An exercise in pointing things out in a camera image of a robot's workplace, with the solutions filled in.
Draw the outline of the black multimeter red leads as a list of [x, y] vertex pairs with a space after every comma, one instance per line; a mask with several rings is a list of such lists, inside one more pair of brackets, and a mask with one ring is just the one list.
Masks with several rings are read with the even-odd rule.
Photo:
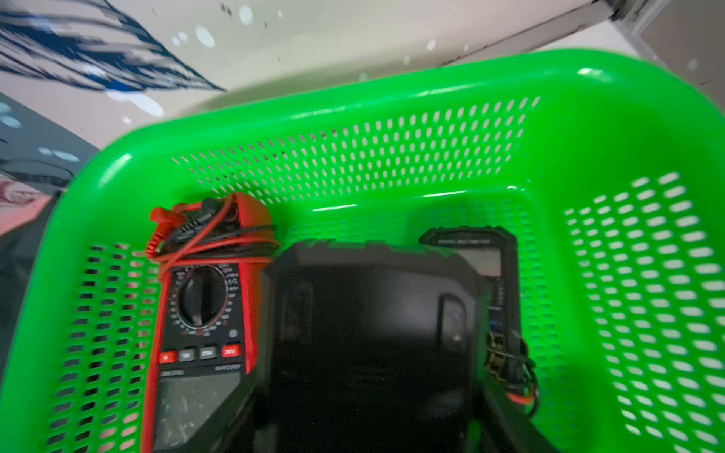
[[489, 283], [485, 368], [515, 405], [534, 418], [541, 393], [535, 362], [522, 335], [517, 238], [501, 226], [459, 226], [431, 228], [419, 243], [456, 252]]

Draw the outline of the red clamp multimeter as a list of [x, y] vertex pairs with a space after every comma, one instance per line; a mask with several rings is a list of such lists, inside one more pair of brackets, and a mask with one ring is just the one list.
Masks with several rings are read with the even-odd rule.
[[279, 249], [244, 193], [157, 208], [145, 256], [162, 285], [143, 407], [143, 452], [222, 452], [249, 414], [262, 270]]

